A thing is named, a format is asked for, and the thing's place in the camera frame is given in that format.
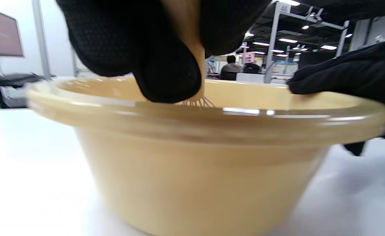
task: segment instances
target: white table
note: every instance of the white table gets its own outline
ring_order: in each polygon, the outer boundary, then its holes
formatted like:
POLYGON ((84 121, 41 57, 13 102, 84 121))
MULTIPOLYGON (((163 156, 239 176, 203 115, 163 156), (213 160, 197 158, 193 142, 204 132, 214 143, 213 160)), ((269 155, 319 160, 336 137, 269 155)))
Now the white table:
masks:
MULTIPOLYGON (((145 236, 102 204, 70 127, 0 110, 0 236, 145 236)), ((296 211, 268 236, 385 236, 385 140, 331 150, 296 211)))
MULTIPOLYGON (((286 75, 273 75, 275 79, 271 79, 271 84, 275 85, 285 85, 287 79, 291 79, 292 76, 286 75)), ((247 73, 238 73, 236 76, 237 82, 246 82, 246 83, 257 83, 264 84, 265 75, 263 74, 247 74, 247 73)))

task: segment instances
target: plastic bowl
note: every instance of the plastic bowl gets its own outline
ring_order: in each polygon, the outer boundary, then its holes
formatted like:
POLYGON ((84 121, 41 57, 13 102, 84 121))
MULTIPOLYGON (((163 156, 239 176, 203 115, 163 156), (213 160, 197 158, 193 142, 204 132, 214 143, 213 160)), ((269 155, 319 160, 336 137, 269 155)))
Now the plastic bowl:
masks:
POLYGON ((38 114, 75 127, 107 206, 157 236, 256 236, 281 223, 329 147, 379 136, 385 106, 344 94, 207 81, 219 108, 150 103, 135 80, 29 89, 38 114))

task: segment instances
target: gloved hand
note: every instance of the gloved hand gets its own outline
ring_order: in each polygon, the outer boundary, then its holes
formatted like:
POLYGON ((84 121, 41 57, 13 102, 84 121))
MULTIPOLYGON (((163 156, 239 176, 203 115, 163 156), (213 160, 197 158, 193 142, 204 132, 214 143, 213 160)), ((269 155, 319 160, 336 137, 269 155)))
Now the gloved hand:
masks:
MULTIPOLYGON (((224 55, 271 0, 201 0, 200 37, 206 55, 224 55)), ((102 76, 134 73, 143 95, 177 103, 201 87, 201 72, 160 0, 57 0, 80 60, 102 76)))
MULTIPOLYGON (((288 85, 294 94, 334 91, 385 104, 385 42, 300 69, 288 85)), ((364 143, 345 147, 359 156, 364 143)))

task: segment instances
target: computer monitor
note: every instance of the computer monitor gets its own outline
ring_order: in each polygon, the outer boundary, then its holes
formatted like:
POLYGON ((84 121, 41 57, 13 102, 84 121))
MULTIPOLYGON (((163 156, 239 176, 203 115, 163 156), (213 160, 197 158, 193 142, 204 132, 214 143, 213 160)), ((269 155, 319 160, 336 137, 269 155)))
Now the computer monitor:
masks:
POLYGON ((23 57, 17 21, 0 13, 0 56, 23 57))

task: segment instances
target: ceiling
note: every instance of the ceiling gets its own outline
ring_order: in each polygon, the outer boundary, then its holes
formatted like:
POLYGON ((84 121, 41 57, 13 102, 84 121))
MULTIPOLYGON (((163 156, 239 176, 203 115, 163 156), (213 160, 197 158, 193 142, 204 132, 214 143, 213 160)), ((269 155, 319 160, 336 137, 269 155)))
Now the ceiling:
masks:
MULTIPOLYGON (((293 6, 291 13, 306 15, 309 8, 314 6, 313 12, 318 12, 323 8, 321 18, 325 22, 336 25, 343 25, 346 20, 350 20, 348 33, 354 31, 358 20, 374 18, 385 15, 385 0, 295 0, 300 2, 299 6, 293 6)), ((250 29, 254 36, 247 37, 248 51, 267 52, 267 46, 255 45, 253 42, 269 43, 271 36, 272 19, 274 17, 275 6, 270 7, 258 19, 250 29)), ((319 49, 323 45, 337 46, 341 31, 330 27, 310 27, 302 29, 306 23, 302 20, 282 15, 278 24, 277 39, 287 38, 298 40, 298 43, 287 43, 276 41, 275 49, 285 51, 287 46, 297 44, 306 45, 308 51, 319 49)), ((351 43, 351 38, 346 39, 345 49, 347 51, 351 43)))

